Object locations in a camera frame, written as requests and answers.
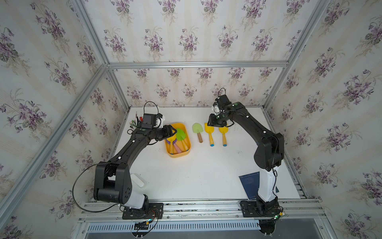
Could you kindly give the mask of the pink pen holder cup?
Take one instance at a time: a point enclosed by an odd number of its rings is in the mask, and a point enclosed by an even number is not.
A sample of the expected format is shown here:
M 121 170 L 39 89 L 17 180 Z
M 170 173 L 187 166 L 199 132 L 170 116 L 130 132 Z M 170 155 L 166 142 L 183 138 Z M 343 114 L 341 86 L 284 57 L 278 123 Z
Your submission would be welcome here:
M 129 123 L 129 127 L 132 130 L 135 130 L 136 128 L 140 127 L 142 123 L 143 118 L 139 117 L 138 114 L 135 114 L 135 118 Z

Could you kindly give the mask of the yellow plastic storage box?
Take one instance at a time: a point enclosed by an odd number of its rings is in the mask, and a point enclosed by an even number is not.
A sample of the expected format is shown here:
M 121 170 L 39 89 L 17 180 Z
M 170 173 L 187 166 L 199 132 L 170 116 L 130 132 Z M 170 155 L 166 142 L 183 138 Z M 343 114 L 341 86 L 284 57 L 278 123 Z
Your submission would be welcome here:
M 185 138 L 181 141 L 178 141 L 178 139 L 175 138 L 174 141 L 172 142 L 173 144 L 172 151 L 170 151 L 170 142 L 166 139 L 165 140 L 166 152 L 172 158 L 186 156 L 187 154 L 191 152 L 191 148 L 192 148 L 186 125 L 184 123 L 177 122 L 177 123 L 173 123 L 172 126 L 175 129 L 181 129 L 185 133 Z

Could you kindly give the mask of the white remote control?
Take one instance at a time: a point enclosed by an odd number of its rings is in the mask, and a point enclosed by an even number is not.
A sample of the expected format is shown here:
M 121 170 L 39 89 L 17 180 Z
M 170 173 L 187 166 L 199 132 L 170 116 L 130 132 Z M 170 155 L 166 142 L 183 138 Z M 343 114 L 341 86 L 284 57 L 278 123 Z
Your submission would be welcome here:
M 130 174 L 131 180 L 139 187 L 139 188 L 145 188 L 146 182 L 137 174 L 132 173 Z

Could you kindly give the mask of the aluminium rail frame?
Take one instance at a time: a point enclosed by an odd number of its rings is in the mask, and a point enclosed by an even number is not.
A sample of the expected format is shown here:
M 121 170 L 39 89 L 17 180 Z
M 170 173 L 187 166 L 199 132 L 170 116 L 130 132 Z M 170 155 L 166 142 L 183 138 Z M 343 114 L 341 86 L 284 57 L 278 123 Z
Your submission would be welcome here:
M 267 239 L 336 238 L 316 199 L 281 199 L 278 208 L 262 215 L 255 211 L 255 201 L 239 199 L 154 200 L 151 204 L 146 217 L 134 216 L 129 209 L 122 212 L 118 206 L 109 212 L 83 213 L 71 237 L 125 234 L 133 239 L 148 239 L 155 233 L 260 231 Z

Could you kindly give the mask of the light green shovel wooden handle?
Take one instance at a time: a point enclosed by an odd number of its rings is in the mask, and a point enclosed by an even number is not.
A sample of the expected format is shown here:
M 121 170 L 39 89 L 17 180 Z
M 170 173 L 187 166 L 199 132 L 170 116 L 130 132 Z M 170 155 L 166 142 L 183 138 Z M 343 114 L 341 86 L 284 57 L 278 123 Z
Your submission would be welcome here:
M 199 123 L 194 123 L 192 126 L 193 133 L 195 133 L 198 137 L 199 143 L 203 143 L 203 138 L 202 138 L 202 132 L 203 132 L 203 127 Z

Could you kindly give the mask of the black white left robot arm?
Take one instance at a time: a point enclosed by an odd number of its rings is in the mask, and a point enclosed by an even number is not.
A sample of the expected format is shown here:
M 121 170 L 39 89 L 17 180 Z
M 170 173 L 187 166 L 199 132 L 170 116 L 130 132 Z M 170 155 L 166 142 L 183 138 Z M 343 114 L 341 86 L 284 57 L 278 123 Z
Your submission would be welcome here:
M 133 209 L 143 209 L 146 195 L 133 190 L 130 168 L 140 152 L 152 140 L 162 141 L 176 134 L 171 125 L 160 128 L 136 128 L 126 145 L 108 162 L 95 168 L 94 199 L 116 203 Z

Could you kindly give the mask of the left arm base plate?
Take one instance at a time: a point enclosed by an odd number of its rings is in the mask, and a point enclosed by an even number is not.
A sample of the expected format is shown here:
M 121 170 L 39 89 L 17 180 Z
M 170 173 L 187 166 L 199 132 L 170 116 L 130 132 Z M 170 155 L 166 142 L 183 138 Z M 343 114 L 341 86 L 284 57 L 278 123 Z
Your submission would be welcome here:
M 145 220 L 155 220 L 162 219 L 164 213 L 163 203 L 149 203 L 142 209 L 124 208 L 122 213 L 123 220 L 135 220 L 135 219 L 145 219 Z

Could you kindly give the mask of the purple shovel pink handle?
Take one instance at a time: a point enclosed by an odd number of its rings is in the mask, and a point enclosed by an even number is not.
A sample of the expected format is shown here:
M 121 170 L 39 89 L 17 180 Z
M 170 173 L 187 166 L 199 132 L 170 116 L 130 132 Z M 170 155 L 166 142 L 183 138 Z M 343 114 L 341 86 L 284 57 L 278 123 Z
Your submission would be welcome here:
M 177 153 L 182 153 L 182 151 L 180 150 L 180 148 L 177 145 L 177 140 L 176 139 L 173 141 L 173 147 L 174 147 L 174 149 L 175 149 L 175 151 Z

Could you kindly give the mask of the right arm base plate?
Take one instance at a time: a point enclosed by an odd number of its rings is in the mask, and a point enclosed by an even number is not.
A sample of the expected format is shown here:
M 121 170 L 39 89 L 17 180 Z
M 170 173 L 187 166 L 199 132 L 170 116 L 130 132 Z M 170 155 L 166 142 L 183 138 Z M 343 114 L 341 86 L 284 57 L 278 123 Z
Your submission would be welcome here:
M 278 219 L 284 215 L 284 209 L 279 205 L 278 199 L 264 202 L 262 199 L 256 201 L 241 201 L 240 208 L 245 218 L 273 218 Z

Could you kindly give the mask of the dark green shovel yellow handle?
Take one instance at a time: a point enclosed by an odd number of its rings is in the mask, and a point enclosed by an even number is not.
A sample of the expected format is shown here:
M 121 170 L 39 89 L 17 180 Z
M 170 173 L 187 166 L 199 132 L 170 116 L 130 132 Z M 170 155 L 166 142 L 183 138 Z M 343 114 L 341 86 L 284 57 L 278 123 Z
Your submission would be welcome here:
M 185 132 L 182 129 L 180 129 L 180 128 L 177 128 L 176 130 L 177 130 L 177 133 L 176 133 L 177 140 L 181 142 L 181 144 L 183 145 L 185 151 L 188 151 L 189 147 L 186 145 L 186 141 L 185 141 L 186 134 L 185 134 Z

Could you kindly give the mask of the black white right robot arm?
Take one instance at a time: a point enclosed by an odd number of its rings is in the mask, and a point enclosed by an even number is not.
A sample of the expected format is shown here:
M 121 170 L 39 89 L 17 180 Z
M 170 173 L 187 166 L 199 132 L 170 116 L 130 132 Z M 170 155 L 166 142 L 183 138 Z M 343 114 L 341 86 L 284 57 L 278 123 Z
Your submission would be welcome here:
M 278 170 L 284 159 L 284 136 L 274 133 L 258 122 L 240 102 L 231 102 L 225 95 L 217 97 L 209 116 L 208 126 L 222 128 L 230 120 L 240 125 L 255 141 L 254 161 L 261 169 L 256 207 L 264 215 L 278 208 L 276 182 Z

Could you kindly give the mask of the blue booklet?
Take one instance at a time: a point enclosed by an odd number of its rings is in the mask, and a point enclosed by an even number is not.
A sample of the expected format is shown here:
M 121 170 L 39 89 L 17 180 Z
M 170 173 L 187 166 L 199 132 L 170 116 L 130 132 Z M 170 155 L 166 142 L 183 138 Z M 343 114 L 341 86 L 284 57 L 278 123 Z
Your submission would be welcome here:
M 261 199 L 264 202 L 270 202 L 277 197 L 277 178 L 272 171 L 261 170 L 259 172 L 242 175 L 239 179 L 247 198 L 250 200 Z

